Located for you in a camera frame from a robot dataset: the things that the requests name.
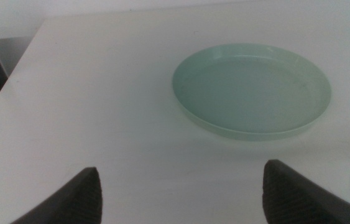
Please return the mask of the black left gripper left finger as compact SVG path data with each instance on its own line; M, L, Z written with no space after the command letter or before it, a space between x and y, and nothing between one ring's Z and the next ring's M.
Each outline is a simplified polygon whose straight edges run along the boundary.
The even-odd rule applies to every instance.
M99 173L87 167L15 224L100 224L103 193Z

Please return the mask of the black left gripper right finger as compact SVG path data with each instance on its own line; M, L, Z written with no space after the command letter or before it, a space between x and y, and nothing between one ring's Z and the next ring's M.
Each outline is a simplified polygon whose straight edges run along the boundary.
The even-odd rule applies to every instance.
M272 159L264 166L262 207L268 223L350 224L350 203Z

